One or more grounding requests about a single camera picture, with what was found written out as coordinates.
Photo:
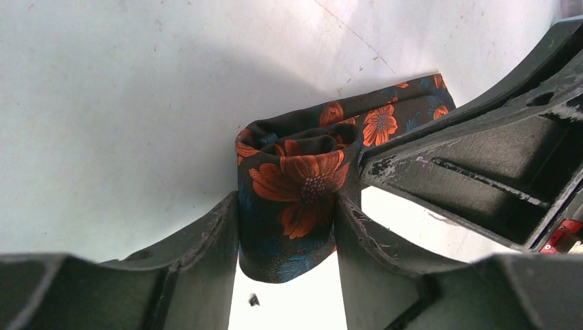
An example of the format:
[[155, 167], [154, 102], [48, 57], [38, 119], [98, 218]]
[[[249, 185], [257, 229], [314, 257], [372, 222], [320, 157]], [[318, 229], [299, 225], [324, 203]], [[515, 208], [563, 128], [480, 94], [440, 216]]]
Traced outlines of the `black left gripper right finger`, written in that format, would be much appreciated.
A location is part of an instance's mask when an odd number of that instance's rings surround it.
[[581, 329], [582, 256], [493, 254], [464, 263], [335, 206], [349, 329]]

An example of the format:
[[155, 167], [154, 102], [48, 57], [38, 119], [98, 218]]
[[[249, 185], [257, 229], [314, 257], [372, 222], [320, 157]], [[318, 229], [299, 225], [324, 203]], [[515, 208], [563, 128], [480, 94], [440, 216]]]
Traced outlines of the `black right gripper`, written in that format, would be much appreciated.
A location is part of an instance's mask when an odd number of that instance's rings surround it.
[[365, 184], [501, 245], [566, 253], [582, 235], [582, 55], [504, 106], [419, 130], [363, 165]]

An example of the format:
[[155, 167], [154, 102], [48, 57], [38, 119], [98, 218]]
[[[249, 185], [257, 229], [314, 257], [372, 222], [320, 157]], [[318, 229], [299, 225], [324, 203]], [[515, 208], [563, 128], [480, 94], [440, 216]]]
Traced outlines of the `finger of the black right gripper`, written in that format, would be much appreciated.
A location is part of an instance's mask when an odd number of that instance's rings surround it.
[[516, 68], [493, 87], [448, 115], [363, 154], [365, 160], [385, 158], [399, 147], [433, 134], [446, 133], [507, 103], [524, 109], [538, 95], [561, 95], [582, 87], [582, 17], [553, 24]]

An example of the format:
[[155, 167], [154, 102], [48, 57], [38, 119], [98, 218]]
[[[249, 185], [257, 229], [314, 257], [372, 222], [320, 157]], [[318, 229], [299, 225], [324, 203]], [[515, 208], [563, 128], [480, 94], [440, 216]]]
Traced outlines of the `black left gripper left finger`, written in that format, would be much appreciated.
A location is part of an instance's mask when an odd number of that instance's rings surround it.
[[227, 329], [238, 198], [123, 260], [1, 256], [2, 329]]

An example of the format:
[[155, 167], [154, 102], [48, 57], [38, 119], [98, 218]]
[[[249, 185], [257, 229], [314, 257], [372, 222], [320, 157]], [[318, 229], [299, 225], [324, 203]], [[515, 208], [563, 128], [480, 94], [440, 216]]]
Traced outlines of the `black orange-flower tie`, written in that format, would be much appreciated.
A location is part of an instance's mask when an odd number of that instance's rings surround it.
[[364, 152], [455, 107], [433, 74], [247, 125], [235, 140], [243, 273], [286, 283], [323, 262], [336, 197], [358, 189]]

